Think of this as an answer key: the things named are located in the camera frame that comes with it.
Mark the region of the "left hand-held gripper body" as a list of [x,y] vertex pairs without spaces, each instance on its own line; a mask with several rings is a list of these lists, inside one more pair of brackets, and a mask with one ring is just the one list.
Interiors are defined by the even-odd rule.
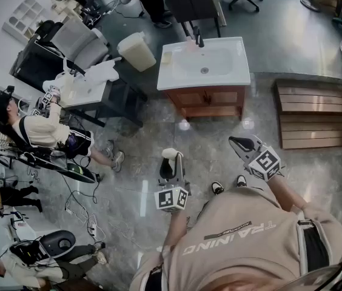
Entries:
[[190,182],[186,180],[178,183],[161,182],[154,196],[158,210],[169,213],[182,211],[191,196]]

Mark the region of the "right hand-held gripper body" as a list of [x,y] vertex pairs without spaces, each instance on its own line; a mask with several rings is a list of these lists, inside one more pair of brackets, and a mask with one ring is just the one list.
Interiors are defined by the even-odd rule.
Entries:
[[249,137],[249,148],[244,154],[247,171],[265,182],[272,179],[281,168],[281,159],[272,146],[267,146],[255,135]]

